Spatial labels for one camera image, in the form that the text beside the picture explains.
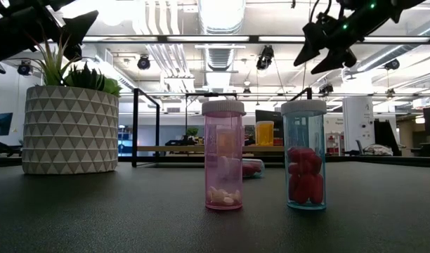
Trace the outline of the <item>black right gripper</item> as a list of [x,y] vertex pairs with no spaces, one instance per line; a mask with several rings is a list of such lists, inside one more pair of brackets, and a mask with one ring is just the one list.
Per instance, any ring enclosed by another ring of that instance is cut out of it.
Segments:
[[327,56],[312,70],[318,74],[335,70],[342,66],[353,67],[357,58],[350,47],[383,25],[390,17],[392,8],[359,8],[349,17],[344,18],[330,31],[327,37],[320,24],[310,22],[303,27],[305,42],[294,60],[294,66],[301,65],[320,54],[325,47],[329,49]]

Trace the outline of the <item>large blue bottle red pills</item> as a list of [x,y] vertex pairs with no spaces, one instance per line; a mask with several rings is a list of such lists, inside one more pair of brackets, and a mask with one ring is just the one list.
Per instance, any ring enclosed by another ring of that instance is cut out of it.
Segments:
[[322,210],[325,195],[326,102],[293,100],[282,104],[287,205]]

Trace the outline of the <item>orange pill bottle white cap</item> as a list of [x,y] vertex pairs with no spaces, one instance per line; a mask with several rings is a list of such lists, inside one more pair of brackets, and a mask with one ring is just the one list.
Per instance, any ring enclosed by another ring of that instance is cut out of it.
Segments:
[[274,140],[274,122],[260,121],[256,123],[256,145],[257,146],[273,146]]

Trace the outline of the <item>small blue bottle red pills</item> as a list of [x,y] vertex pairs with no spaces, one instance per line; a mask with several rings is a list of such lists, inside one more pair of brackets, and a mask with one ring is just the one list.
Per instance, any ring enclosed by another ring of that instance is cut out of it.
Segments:
[[244,178],[261,178],[265,171],[265,164],[262,160],[243,159],[242,176]]

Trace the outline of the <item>tall pink bottle white pills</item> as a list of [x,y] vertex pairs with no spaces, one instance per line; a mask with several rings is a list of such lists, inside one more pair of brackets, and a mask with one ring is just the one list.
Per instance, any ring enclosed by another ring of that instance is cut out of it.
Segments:
[[205,206],[231,210],[242,207],[242,118],[244,104],[213,100],[202,104],[204,116]]

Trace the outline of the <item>green artificial succulent plant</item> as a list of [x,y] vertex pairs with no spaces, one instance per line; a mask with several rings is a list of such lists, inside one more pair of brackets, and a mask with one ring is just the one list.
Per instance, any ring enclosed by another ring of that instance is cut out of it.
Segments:
[[82,59],[76,53],[68,63],[63,65],[65,51],[69,48],[68,41],[59,38],[57,49],[52,49],[46,36],[43,36],[44,45],[42,46],[33,36],[27,37],[34,43],[34,48],[38,49],[43,57],[42,60],[30,58],[40,66],[41,78],[46,86],[68,86],[82,89],[102,91],[110,95],[120,97],[122,87],[115,79],[107,78],[101,71],[95,68],[90,69],[85,63],[79,69],[72,65]]

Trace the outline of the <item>white column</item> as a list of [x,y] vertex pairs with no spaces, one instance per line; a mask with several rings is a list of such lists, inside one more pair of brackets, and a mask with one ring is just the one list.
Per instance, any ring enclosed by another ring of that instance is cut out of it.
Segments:
[[374,137],[374,115],[372,98],[367,96],[346,97],[342,101],[345,151],[359,150],[372,145]]

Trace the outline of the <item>black computer monitor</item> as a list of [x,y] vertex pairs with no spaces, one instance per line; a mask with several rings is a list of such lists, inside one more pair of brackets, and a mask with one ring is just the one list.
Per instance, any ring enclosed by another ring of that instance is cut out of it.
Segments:
[[256,123],[260,121],[273,121],[274,122],[273,146],[283,146],[283,120],[279,112],[256,110],[255,119],[256,119]]

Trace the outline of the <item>black framed linear ceiling light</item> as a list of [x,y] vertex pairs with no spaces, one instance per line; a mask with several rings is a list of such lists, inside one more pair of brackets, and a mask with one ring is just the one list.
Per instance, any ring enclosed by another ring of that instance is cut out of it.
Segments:
[[[303,44],[299,35],[89,35],[85,44]],[[430,45],[430,36],[365,37],[358,44]]]

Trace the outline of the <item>black background panel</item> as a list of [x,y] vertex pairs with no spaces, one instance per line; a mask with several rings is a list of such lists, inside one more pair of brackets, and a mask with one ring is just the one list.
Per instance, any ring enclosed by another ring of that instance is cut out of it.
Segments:
[[388,120],[383,122],[376,119],[374,121],[374,139],[375,143],[386,146],[391,149],[393,156],[401,156],[402,152],[396,141],[396,137]]

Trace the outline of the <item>white bag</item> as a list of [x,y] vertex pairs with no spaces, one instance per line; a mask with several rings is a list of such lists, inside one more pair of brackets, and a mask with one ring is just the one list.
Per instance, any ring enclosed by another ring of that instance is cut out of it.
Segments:
[[393,151],[390,147],[380,144],[372,144],[363,149],[364,155],[378,155],[378,156],[393,156]]

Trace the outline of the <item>white triangle patterned plant pot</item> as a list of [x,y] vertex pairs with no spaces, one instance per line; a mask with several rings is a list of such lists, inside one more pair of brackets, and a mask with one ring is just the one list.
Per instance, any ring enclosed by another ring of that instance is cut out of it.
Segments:
[[25,174],[93,174],[118,163],[119,99],[91,89],[33,86],[25,101]]

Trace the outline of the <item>blue background screen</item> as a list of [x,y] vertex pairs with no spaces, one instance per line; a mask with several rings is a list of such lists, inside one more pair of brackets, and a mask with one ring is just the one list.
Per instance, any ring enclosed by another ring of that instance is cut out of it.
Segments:
[[13,113],[0,113],[0,136],[9,135]]

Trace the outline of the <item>black metal rig frame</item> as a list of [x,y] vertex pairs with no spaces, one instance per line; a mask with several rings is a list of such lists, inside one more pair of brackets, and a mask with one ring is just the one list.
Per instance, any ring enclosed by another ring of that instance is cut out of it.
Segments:
[[[137,163],[196,163],[204,162],[203,157],[137,157]],[[430,157],[387,157],[387,156],[328,156],[325,162],[365,162],[373,164],[391,164],[410,167],[430,167]],[[19,166],[21,157],[0,157],[0,167]]]

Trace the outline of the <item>black frame wooden shelf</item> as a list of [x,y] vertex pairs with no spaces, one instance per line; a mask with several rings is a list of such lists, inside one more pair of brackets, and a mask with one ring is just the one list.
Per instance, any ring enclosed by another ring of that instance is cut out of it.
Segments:
[[140,96],[144,96],[147,101],[150,101],[156,108],[155,110],[155,145],[154,146],[142,146],[140,147],[137,144],[137,141],[132,145],[132,155],[131,155],[131,164],[133,167],[136,166],[137,162],[143,161],[145,162],[145,158],[141,158],[137,156],[138,151],[148,151],[148,152],[154,152],[155,153],[155,159],[153,162],[157,162],[160,153],[165,152],[202,152],[202,146],[194,146],[194,145],[169,145],[169,146],[160,146],[159,145],[159,125],[160,125],[160,111],[161,106],[159,103],[153,98],[153,96],[165,96],[165,97],[184,97],[185,98],[185,127],[188,127],[188,98],[194,97],[198,98],[200,96],[205,98],[215,98],[215,97],[226,97],[226,96],[232,96],[235,100],[237,100],[239,97],[246,97],[246,96],[265,96],[264,93],[214,93],[214,92],[208,92],[208,93],[146,93],[140,88],[135,88],[133,90],[133,137],[137,138],[138,133],[138,99]]

